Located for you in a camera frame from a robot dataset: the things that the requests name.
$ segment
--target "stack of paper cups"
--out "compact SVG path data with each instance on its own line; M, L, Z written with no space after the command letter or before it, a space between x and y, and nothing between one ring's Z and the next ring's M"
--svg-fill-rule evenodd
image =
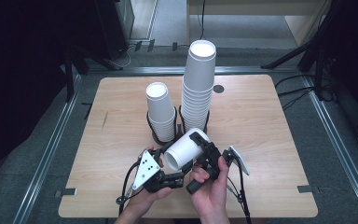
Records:
M206 40L193 42L188 50L183 76L181 115L184 133L191 128L204 130L214 84L216 47Z
M167 86L153 82L146 88L147 118L154 134L160 142L170 142L176 136L175 108Z

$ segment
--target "hand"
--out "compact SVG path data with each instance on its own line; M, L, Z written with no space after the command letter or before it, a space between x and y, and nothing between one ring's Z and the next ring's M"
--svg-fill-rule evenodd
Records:
M145 148L145 150L152 150L154 147L150 146ZM164 167L162 160L158 162L160 167ZM160 189L155 193L149 193L143 188L139 188L136 191L132 192L132 195L135 195L139 192L138 195L134 196L128 202L126 208L123 210L121 215L116 220L116 224L119 223L137 223L142 216L144 216L147 211L149 211L153 202L158 199L167 197L172 193L172 189L164 188Z
M223 157L218 160L220 169L217 179L209 179L209 174L195 163L190 173L190 181L196 179L203 183L202 187L191 195L191 202L200 216L201 223L229 223L226 200L227 200L227 177L228 166Z

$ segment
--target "wire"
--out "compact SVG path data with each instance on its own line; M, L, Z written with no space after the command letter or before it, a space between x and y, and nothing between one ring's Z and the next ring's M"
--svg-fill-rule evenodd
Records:
M118 215L119 216L124 210L124 203L129 199L129 198L127 198L125 196L125 193L126 193L127 182L129 180L130 174L131 174L132 170L135 167L137 167L140 163L141 163L141 158L131 166L130 170L126 174L126 178L124 179L123 190L121 191L121 196L116 199L116 203L120 205L120 207L118 208Z
M128 197L128 199L131 199L131 198L135 197L135 196L138 195L140 192L142 192L142 190L144 190L144 188L141 188L136 194L134 194L134 195Z
M240 159L237 156L234 156L234 159L237 161L237 164L241 164ZM251 214L249 213L248 203L246 202L246 196L245 196L245 188L243 186L243 174L242 174L242 167L238 166L239 172L240 172L240 179L241 179L241 206L243 213L245 214L246 221L248 224L252 224L251 220Z
M234 189L232 189L230 186L227 186L228 190L229 190L232 194L234 194L234 196L237 198L238 202L239 202L240 205L241 205L242 211L244 211L245 208L243 207L243 204L241 203L241 197L240 197L240 194L238 193L237 188L235 187L234 183L232 182L232 180L231 180L229 177L227 177L227 179L229 180L229 182L231 183L232 187L234 188Z
M303 96L305 96L307 93L310 93L312 89L308 89L307 91L303 92L300 96L298 96L296 99L291 100L289 103L282 106L283 110L286 110L287 108L291 107L295 104L295 102L299 99L301 99Z
M203 28L203 18L204 18L204 15L205 15L205 0L203 0L203 3L202 3L202 17L201 17L201 36L200 36L200 39L203 38L203 32L204 32L204 28Z
M117 66L117 67L127 67L127 66L130 65L130 63L131 63L131 56L130 56L130 54L129 54L129 50L132 49L132 48L134 48L134 47L135 47L135 45L129 46L129 47L125 50L125 52L127 53L128 58L129 58L129 61L128 61L126 64L120 65L120 64L118 64L118 63L114 63L115 60L117 60L119 57L121 57L122 53L121 53L119 56L117 56L114 60L110 60L110 61L108 61L108 62L111 63L112 65Z
M296 78L296 77L315 77L315 76L313 76L313 75L298 75L298 76L286 77L286 78L280 80L279 82L277 82L277 84L275 84L275 89L276 89L282 82L284 82L284 81L286 81L286 80L289 80L289 79L292 79L292 78Z
M300 89L293 90L293 91L285 91L285 92L278 93L278 96L289 95L289 94L293 94L293 93L298 92L298 91L307 91L307 90L312 90L313 91L313 89L314 89L314 87L304 87L304 88L300 88Z

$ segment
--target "wooden tabletop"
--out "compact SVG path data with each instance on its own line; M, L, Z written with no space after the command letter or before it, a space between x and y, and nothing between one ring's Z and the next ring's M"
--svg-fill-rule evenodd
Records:
M182 77L107 77L97 90L66 187L61 217L117 217L116 198L124 178L142 150L154 145L147 125L146 87L164 82L176 108L181 104ZM250 175L244 176L251 217L315 217L311 192L299 192L308 180L298 157L282 106L270 76L216 76L222 93L213 93L208 136L223 152L234 146ZM172 173L165 166L166 173ZM238 168L229 177L240 187ZM131 175L128 187L133 181ZM244 217L237 199L227 192L230 217ZM197 217L185 188L153 204L145 217Z

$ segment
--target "black tripod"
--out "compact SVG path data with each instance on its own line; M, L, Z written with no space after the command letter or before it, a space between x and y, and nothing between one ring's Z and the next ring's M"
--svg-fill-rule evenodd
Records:
M260 68L274 69L282 63L285 63L290 59L296 57L298 54L305 52L297 65L298 71L308 72L312 67L313 63L316 62L314 91L318 96L319 100L322 101L322 77L324 69L325 50L328 46L327 42L329 42L328 40L331 37L332 30L334 30L335 28L333 27L333 24L337 24L335 20L337 19L337 13L340 10L341 5L342 0L333 0L329 12L324 18L318 31L310 41L308 41L301 47L287 53L273 63L261 65Z

